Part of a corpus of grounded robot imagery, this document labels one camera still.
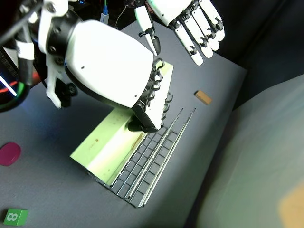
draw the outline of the back of robotic hand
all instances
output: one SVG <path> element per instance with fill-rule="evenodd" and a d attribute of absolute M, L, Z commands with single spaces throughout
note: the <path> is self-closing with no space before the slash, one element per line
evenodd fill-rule
<path fill-rule="evenodd" d="M 142 29 L 140 36 L 145 35 L 155 55 L 161 51 L 158 37 L 155 35 L 153 22 L 146 3 L 157 17 L 169 26 L 192 60 L 200 66 L 202 56 L 211 58 L 213 51 L 219 49 L 219 42 L 225 37 L 223 21 L 210 0 L 136 0 L 135 15 Z"/>
<path fill-rule="evenodd" d="M 67 76 L 88 95 L 113 106 L 131 108 L 131 131 L 155 132 L 162 126 L 171 75 L 164 62 L 132 37 L 99 21 L 82 21 L 68 10 L 68 0 L 44 0 L 41 13 L 31 12 L 30 31 L 38 25 L 39 50 L 46 54 L 47 96 L 57 108 L 71 105 L 77 94 Z M 19 57 L 33 45 L 18 43 Z"/>

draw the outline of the green cube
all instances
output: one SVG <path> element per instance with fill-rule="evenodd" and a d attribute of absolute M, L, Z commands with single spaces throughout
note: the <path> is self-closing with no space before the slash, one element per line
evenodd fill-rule
<path fill-rule="evenodd" d="M 23 226 L 27 220 L 28 210 L 10 208 L 4 219 L 4 225 Z"/>

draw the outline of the number 8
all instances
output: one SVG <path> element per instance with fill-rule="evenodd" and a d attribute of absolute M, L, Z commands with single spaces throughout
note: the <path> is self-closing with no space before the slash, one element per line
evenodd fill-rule
<path fill-rule="evenodd" d="M 7 221 L 16 221 L 17 218 L 18 218 L 18 214 L 10 213 L 10 214 L 8 214 L 8 217 L 6 218 L 6 220 Z"/>

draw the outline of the table surface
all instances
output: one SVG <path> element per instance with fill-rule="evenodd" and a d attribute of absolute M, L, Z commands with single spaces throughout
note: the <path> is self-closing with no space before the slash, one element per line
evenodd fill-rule
<path fill-rule="evenodd" d="M 166 121 L 171 122 L 182 107 L 180 122 L 194 107 L 196 112 L 148 204 L 135 209 L 69 157 L 112 108 L 80 92 L 70 108 L 58 110 L 38 85 L 20 107 L 0 114 L 0 145 L 16 142 L 22 148 L 15 164 L 0 167 L 2 221 L 8 208 L 17 208 L 29 210 L 29 228 L 184 225 L 246 71 L 217 54 L 196 66 L 171 30 L 157 23 L 155 29 L 160 56 L 174 65 L 174 100 Z M 136 22 L 123 30 L 146 46 L 139 31 Z M 212 103 L 198 100 L 197 90 L 208 94 Z"/>

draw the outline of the glowing light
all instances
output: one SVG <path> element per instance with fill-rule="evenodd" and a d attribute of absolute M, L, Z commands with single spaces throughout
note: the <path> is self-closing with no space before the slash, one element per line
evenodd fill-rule
<path fill-rule="evenodd" d="M 12 87 L 9 86 L 9 84 L 3 79 L 3 77 L 0 75 L 0 81 L 5 85 L 5 87 L 8 88 L 8 90 L 14 95 L 17 96 L 17 93 L 12 89 Z"/>

